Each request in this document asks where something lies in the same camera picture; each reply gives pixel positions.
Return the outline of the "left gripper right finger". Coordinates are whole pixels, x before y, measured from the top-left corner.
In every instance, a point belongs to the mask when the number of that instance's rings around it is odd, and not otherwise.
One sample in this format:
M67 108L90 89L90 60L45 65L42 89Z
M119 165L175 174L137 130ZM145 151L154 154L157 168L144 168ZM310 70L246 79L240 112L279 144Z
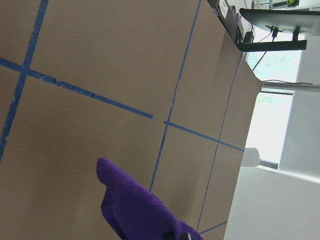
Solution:
M180 240L191 240L191 239L192 239L191 234L188 232L184 232L180 236Z

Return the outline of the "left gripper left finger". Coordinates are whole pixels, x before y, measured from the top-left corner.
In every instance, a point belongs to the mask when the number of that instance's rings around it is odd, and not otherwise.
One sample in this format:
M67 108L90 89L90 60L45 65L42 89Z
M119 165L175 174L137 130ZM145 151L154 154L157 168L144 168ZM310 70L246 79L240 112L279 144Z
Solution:
M164 240L175 240L175 233L174 232L166 232L164 234Z

